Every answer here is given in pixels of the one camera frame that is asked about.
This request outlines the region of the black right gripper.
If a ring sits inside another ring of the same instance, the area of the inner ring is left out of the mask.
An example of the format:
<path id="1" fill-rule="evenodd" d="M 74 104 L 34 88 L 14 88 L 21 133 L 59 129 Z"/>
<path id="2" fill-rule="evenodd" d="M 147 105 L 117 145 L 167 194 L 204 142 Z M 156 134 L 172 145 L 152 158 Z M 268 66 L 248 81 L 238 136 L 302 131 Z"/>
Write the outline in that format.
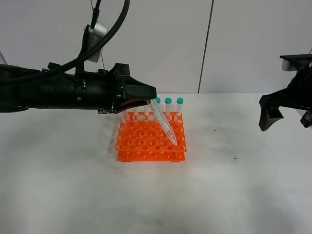
<path id="1" fill-rule="evenodd" d="M 281 55 L 282 70 L 296 71 L 288 86 L 277 92 L 263 95 L 259 101 L 262 131 L 268 130 L 276 121 L 283 118 L 279 107 L 305 110 L 300 122 L 305 128 L 312 126 L 312 56 Z"/>

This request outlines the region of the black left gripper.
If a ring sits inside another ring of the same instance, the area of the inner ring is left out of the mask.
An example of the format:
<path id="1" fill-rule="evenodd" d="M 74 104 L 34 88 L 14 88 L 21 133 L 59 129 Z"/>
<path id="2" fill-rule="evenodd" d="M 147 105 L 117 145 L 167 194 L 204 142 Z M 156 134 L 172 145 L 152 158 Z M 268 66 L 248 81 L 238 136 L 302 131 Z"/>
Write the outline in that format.
<path id="1" fill-rule="evenodd" d="M 144 99 L 157 97 L 155 87 L 130 77 L 128 64 L 117 63 L 111 70 L 100 69 L 98 73 L 77 71 L 74 78 L 84 86 L 74 88 L 73 109 L 119 114 L 147 105 Z M 125 103 L 126 99 L 141 100 Z"/>

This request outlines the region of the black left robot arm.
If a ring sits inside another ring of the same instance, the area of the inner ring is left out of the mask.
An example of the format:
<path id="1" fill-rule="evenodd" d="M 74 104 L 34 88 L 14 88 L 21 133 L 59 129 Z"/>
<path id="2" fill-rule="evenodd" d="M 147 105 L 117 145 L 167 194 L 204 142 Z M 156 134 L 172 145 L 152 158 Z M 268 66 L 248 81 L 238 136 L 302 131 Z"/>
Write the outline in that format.
<path id="1" fill-rule="evenodd" d="M 135 80 L 127 64 L 117 63 L 110 71 L 78 69 L 73 75 L 61 73 L 27 84 L 1 86 L 0 111 L 77 109 L 118 114 L 155 98 L 155 87 Z"/>

